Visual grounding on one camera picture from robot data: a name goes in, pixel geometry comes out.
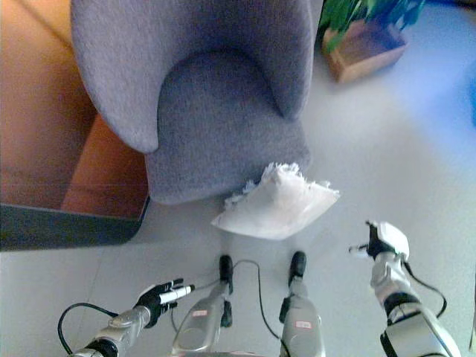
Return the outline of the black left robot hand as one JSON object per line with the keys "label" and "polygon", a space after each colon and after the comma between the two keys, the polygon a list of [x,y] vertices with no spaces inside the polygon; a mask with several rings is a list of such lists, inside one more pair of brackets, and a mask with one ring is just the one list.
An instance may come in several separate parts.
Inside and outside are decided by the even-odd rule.
{"label": "black left robot hand", "polygon": [[183,282],[184,279],[179,278],[150,286],[140,295],[136,305],[146,307],[150,313],[157,312],[159,307],[175,303],[196,290],[193,284],[183,285]]}

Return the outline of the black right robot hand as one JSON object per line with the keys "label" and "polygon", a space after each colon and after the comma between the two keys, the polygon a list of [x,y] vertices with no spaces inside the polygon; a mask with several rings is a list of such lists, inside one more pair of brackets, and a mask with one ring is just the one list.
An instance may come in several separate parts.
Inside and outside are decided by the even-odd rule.
{"label": "black right robot hand", "polygon": [[410,249],[406,235],[389,222],[367,220],[369,240],[367,243],[350,246],[348,252],[358,257],[371,257],[375,260],[381,253],[391,253],[408,261]]}

